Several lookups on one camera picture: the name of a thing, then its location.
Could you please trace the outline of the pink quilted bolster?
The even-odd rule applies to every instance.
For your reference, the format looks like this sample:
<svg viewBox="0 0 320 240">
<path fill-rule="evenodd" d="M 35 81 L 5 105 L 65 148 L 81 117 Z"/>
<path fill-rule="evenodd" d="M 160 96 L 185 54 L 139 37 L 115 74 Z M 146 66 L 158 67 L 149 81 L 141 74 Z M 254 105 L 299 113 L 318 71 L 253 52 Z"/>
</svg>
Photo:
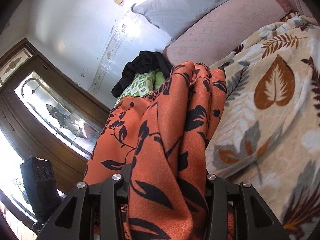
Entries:
<svg viewBox="0 0 320 240">
<path fill-rule="evenodd" d="M 197 21 L 163 53 L 172 64 L 192 61 L 209 66 L 261 27 L 280 21 L 291 9 L 289 0 L 228 0 Z"/>
</svg>

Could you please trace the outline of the orange black floral shirt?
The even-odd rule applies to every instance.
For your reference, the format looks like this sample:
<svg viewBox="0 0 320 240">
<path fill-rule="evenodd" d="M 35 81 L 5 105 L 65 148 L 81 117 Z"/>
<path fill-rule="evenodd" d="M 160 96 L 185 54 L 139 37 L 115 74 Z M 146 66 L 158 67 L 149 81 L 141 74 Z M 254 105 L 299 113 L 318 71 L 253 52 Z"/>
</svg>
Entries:
<svg viewBox="0 0 320 240">
<path fill-rule="evenodd" d="M 127 239 L 201 239 L 208 214 L 205 150 L 223 113 L 225 72 L 174 66 L 161 87 L 114 108 L 84 180 L 103 182 L 131 165 L 122 208 Z"/>
</svg>

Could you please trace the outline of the wooden stained glass door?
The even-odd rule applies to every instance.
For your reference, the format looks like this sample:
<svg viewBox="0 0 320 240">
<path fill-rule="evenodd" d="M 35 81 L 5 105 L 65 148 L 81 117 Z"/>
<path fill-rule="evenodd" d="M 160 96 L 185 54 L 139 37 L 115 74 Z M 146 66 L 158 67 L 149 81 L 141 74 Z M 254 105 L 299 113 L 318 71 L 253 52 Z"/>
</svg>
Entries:
<svg viewBox="0 0 320 240">
<path fill-rule="evenodd" d="M 62 193 L 83 179 L 109 112 L 26 38 L 1 57 L 1 131 L 23 160 L 52 163 Z"/>
</svg>

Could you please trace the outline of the green white patterned pillow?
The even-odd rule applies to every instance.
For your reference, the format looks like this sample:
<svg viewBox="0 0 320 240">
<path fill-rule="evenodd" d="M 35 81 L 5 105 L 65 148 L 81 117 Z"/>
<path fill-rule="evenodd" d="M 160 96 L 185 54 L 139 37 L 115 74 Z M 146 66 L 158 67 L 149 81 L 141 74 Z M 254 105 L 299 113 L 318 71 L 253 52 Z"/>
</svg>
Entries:
<svg viewBox="0 0 320 240">
<path fill-rule="evenodd" d="M 160 70 L 150 71 L 144 74 L 136 74 L 132 83 L 125 88 L 120 97 L 117 98 L 115 107 L 127 96 L 140 96 L 150 94 L 159 87 L 165 81 L 164 75 Z"/>
</svg>

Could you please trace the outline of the light blue grey pillow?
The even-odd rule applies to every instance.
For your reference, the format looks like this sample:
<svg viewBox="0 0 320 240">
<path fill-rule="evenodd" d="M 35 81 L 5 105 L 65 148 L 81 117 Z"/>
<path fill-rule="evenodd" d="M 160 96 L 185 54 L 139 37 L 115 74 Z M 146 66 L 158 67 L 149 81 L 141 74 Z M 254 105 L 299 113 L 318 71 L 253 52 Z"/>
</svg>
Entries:
<svg viewBox="0 0 320 240">
<path fill-rule="evenodd" d="M 228 0 L 147 0 L 134 4 L 131 11 L 146 20 L 173 40 L 216 7 Z"/>
</svg>

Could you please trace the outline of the beige leaf print blanket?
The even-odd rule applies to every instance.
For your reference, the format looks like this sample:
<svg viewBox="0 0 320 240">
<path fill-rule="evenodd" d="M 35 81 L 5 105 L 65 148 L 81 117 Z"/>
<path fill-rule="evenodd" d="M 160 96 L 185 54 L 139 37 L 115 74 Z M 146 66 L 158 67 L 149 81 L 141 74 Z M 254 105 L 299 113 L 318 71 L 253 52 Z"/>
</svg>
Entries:
<svg viewBox="0 0 320 240">
<path fill-rule="evenodd" d="M 319 24 L 289 14 L 217 62 L 226 102 L 207 170 L 250 181 L 291 239 L 319 222 Z"/>
</svg>

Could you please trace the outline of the black garment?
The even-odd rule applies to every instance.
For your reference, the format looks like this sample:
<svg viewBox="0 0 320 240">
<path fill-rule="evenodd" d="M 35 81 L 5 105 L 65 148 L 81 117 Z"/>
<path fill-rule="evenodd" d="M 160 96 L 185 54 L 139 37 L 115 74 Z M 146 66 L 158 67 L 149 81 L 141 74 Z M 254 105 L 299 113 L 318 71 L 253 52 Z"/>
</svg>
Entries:
<svg viewBox="0 0 320 240">
<path fill-rule="evenodd" d="M 114 85 L 111 93 L 115 98 L 120 97 L 121 93 L 133 82 L 136 74 L 145 74 L 159 69 L 167 79 L 172 67 L 173 65 L 162 53 L 147 50 L 140 51 L 133 61 L 125 64 L 121 78 Z"/>
</svg>

